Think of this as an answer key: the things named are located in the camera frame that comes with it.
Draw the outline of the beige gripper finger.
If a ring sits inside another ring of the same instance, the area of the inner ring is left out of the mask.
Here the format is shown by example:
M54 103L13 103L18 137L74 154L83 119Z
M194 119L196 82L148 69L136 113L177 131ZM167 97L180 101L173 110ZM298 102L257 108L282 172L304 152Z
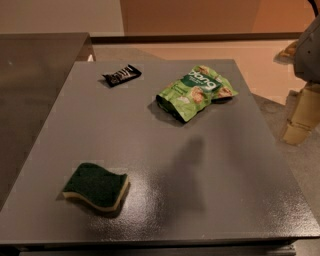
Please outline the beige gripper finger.
M294 41L291 44L289 44L284 50L282 50L279 53L279 56L293 58L295 56L296 49L297 49L297 41Z
M307 83L287 98L288 116L282 140L290 145L303 143L320 124L320 85Z

